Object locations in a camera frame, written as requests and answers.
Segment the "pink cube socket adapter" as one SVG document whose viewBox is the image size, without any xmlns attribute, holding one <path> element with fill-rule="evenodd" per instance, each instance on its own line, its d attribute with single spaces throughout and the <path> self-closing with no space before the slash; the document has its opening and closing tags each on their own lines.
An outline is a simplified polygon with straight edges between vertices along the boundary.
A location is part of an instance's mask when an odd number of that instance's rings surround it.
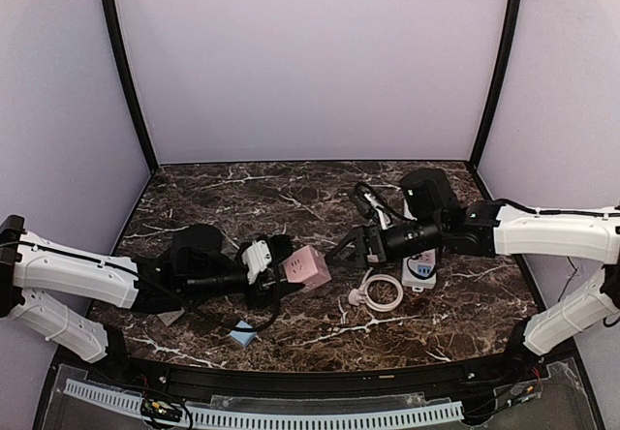
<svg viewBox="0 0 620 430">
<path fill-rule="evenodd" d="M 282 263 L 287 281 L 301 285 L 300 292 L 315 290 L 331 281 L 324 254 L 311 245 L 294 251 Z"/>
</svg>

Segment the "white plug adapter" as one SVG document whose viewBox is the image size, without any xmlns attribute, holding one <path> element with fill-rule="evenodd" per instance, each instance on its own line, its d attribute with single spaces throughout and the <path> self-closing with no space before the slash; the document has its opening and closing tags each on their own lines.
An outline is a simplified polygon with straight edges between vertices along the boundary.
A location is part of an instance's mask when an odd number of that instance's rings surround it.
<svg viewBox="0 0 620 430">
<path fill-rule="evenodd" d="M 180 309 L 176 311 L 168 311 L 168 312 L 158 314 L 157 317 L 163 323 L 163 325 L 171 326 L 176 321 L 178 321 L 184 314 L 185 314 L 185 310 Z"/>
</svg>

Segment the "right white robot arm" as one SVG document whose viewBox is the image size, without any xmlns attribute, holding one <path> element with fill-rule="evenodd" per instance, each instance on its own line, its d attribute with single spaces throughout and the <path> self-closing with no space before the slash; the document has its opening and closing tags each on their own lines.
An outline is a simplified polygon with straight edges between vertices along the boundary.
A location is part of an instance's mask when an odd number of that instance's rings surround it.
<svg viewBox="0 0 620 430">
<path fill-rule="evenodd" d="M 331 266 L 366 269 L 429 250 L 488 257 L 545 255 L 597 261 L 601 269 L 550 308 L 519 322 L 506 346 L 525 361 L 551 352 L 619 313 L 619 210 L 548 209 L 512 200 L 462 206 L 442 169 L 416 169 L 399 182 L 407 211 L 359 182 L 352 200 L 370 225 L 350 230 L 326 255 Z"/>
</svg>

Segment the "white multicolour power strip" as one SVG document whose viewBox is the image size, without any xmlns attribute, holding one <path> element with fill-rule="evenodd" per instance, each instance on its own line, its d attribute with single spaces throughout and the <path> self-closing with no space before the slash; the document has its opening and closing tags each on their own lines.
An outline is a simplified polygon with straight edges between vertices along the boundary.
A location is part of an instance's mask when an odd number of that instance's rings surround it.
<svg viewBox="0 0 620 430">
<path fill-rule="evenodd" d="M 436 286 L 435 267 L 438 251 L 431 249 L 402 260 L 401 284 L 413 292 L 432 290 Z"/>
</svg>

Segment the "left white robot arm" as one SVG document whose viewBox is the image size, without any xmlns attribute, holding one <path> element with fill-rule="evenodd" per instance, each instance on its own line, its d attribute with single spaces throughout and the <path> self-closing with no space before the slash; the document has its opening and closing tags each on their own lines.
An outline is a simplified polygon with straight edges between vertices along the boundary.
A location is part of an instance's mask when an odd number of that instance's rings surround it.
<svg viewBox="0 0 620 430">
<path fill-rule="evenodd" d="M 158 257 L 104 256 L 53 243 L 29 231 L 18 215 L 1 224 L 1 315 L 17 320 L 87 363 L 122 361 L 120 330 L 92 322 L 53 297 L 63 292 L 132 312 L 197 312 L 199 303 L 241 294 L 250 309 L 280 312 L 283 297 L 303 284 L 282 267 L 293 254 L 285 234 L 243 243 L 234 258 L 216 227 L 194 224 L 173 233 Z"/>
</svg>

